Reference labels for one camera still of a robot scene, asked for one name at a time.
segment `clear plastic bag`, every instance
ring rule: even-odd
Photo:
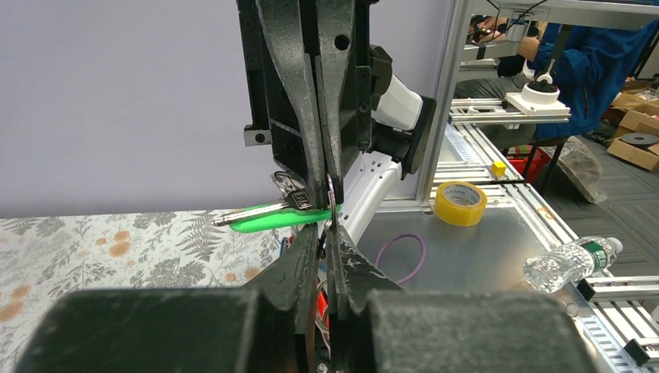
[[[555,148],[542,148],[553,156]],[[604,202],[607,194],[599,189],[602,169],[597,157],[574,136],[567,139],[558,158],[558,166],[581,194],[592,204]]]

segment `green plastic object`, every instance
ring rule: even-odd
[[[248,210],[262,206],[266,205],[250,207]],[[336,206],[336,209],[341,211],[341,206]],[[266,231],[268,229],[290,227],[292,225],[316,223],[318,221],[329,219],[331,215],[332,213],[330,210],[309,212],[306,214],[289,210],[275,212],[274,214],[269,214],[250,220],[239,221],[237,223],[231,224],[229,227],[238,233],[254,233]]]

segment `yellow cube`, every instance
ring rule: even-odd
[[[506,174],[506,164],[503,163],[502,161],[494,161],[492,162],[492,174],[494,174],[496,177],[502,177],[503,175]]]

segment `floral tablecloth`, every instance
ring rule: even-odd
[[[93,288],[239,286],[279,256],[290,230],[244,235],[222,211],[0,220],[0,372],[62,295]]]

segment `person's hand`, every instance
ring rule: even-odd
[[[499,17],[499,18],[496,18],[496,17],[489,17],[489,18],[485,19],[484,21],[482,21],[481,23],[479,23],[477,26],[478,26],[478,27],[485,27],[486,29],[490,29],[490,30],[495,30],[495,31],[496,31],[496,30],[497,30],[497,27],[498,27],[499,25],[503,25],[503,24],[505,24],[505,23],[507,23],[507,22],[508,22],[508,18],[504,18],[504,17]]]
[[[506,34],[505,33],[500,33],[499,31],[492,31],[490,35],[483,35],[480,39],[478,39],[479,43],[487,43],[488,41],[503,41],[506,40]]]

